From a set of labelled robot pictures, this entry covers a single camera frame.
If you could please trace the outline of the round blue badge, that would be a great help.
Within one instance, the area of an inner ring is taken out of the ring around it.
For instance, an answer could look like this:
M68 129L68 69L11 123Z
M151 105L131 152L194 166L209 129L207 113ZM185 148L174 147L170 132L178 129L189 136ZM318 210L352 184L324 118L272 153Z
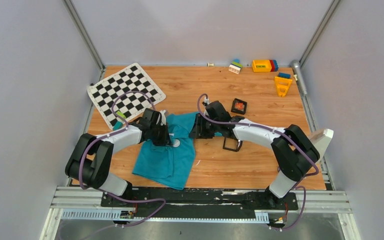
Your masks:
M180 140L179 140L179 139L175 139L174 142L173 142L173 145L172 145L172 146L173 146L174 148L177 148L177 147L180 146L180 144L181 144Z

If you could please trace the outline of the black hinged display case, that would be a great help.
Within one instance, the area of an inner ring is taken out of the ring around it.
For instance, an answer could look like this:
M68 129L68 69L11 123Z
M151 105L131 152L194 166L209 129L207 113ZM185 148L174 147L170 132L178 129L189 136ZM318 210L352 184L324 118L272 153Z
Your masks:
M244 115L247 111L248 103L244 100L235 98L232 101L231 112L235 114Z

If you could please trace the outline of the teal t-shirt garment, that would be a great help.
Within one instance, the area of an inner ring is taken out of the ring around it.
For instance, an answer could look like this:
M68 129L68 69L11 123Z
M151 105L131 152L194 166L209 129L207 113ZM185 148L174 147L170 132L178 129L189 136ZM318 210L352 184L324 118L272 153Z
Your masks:
M170 140L179 144L155 146L143 142L132 174L176 190L183 190L196 157L194 139L189 137L197 112L170 114L167 118Z

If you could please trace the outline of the black square display case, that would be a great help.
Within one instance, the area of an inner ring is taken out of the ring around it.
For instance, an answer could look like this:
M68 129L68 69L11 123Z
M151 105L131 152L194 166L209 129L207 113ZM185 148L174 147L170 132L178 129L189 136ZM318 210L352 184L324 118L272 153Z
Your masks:
M239 152L243 146L243 141L235 138L225 137L223 140L222 149L231 152Z

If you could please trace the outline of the orange brooch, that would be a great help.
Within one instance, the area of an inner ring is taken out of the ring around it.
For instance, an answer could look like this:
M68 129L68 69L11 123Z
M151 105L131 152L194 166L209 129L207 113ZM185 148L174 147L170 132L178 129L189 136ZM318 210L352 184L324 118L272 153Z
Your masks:
M245 106L242 102L236 102L234 105L234 109L236 111L243 111L245 109Z

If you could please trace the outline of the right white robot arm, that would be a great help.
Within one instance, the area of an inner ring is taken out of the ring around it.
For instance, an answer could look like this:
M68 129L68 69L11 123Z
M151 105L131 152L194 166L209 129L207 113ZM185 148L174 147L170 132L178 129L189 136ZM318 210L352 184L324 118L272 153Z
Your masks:
M285 195L315 167L321 157L310 138L294 124L289 127L271 127L253 122L243 116L231 116L219 101L205 101L205 111L199 111L189 137L212 139L220 133L241 145L251 142L272 149L279 172L267 187L266 204L278 209L286 201Z

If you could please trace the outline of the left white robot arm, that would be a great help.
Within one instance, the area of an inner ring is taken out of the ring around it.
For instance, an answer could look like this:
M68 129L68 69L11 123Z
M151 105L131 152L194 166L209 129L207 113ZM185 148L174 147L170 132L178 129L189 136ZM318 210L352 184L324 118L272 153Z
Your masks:
M129 206L133 201L133 186L110 172L113 154L146 141L156 146L171 146L167 116L166 110L147 108L124 128L101 135L82 134L65 166L65 174L82 182L84 188L111 193L120 206Z

